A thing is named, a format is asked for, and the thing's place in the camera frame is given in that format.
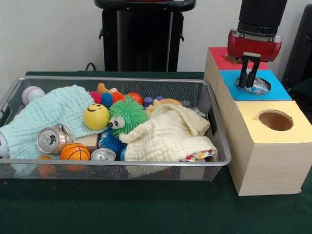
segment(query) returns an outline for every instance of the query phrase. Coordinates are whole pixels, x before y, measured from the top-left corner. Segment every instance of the red top square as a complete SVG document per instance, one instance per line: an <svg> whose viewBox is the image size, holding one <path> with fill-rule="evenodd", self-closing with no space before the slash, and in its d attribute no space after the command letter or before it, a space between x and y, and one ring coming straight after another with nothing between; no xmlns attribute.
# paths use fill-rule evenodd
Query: red top square
<svg viewBox="0 0 312 234"><path fill-rule="evenodd" d="M209 47L210 53L214 58L214 62L216 63L219 71L237 71L242 69L241 64L235 64L229 62L225 59L225 56L228 53L227 47ZM254 63L249 62L248 68L252 69ZM269 67L266 62L261 62L259 66L259 70L269 70Z"/></svg>

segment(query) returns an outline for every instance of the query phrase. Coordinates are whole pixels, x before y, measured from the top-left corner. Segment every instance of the blue top square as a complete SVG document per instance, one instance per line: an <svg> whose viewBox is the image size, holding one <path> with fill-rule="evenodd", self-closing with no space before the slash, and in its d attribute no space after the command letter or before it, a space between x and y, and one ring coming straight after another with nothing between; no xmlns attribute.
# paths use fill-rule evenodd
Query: blue top square
<svg viewBox="0 0 312 234"><path fill-rule="evenodd" d="M283 85L270 70L258 71L256 75L257 77L266 80L271 85L271 90L267 94L262 95L250 94L237 87L236 81L240 76L240 71L220 71L220 73L232 98L236 101L292 100Z"/></svg>

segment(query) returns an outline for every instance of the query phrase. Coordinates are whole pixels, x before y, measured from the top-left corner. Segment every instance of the googly eye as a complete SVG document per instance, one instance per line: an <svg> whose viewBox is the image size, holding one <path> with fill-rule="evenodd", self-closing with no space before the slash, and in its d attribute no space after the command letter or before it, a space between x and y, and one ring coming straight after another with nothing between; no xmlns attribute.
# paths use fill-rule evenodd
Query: googly eye
<svg viewBox="0 0 312 234"><path fill-rule="evenodd" d="M123 128L126 125L126 121L123 117L118 116L114 120L114 124L117 126L117 128Z"/></svg>
<svg viewBox="0 0 312 234"><path fill-rule="evenodd" d="M124 120L123 117L113 117L110 119L109 121L109 126L112 129L119 129L119 128L123 128L125 126L126 122Z"/></svg>

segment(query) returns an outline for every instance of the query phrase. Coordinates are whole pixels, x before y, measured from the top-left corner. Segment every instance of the green table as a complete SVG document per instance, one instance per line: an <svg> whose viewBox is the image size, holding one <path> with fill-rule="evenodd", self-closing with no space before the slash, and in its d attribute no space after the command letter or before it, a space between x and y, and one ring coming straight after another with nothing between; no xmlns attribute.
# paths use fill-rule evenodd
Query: green table
<svg viewBox="0 0 312 234"><path fill-rule="evenodd" d="M28 73L202 78L202 73ZM0 180L0 234L312 233L312 173L299 195L238 197L224 167L213 182Z"/></svg>

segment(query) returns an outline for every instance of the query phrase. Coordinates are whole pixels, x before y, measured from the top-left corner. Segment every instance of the white wall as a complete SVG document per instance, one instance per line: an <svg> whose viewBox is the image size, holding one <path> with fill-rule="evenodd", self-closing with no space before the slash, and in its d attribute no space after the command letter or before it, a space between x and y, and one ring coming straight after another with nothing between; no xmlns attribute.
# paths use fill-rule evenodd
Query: white wall
<svg viewBox="0 0 312 234"><path fill-rule="evenodd" d="M279 28L280 55L269 66L282 78L304 7L311 0L288 0ZM208 46L226 46L237 27L241 0L197 0L184 13L179 71L204 71ZM93 0L0 0L0 98L27 71L77 71L90 61L103 69L98 40L101 9Z"/></svg>

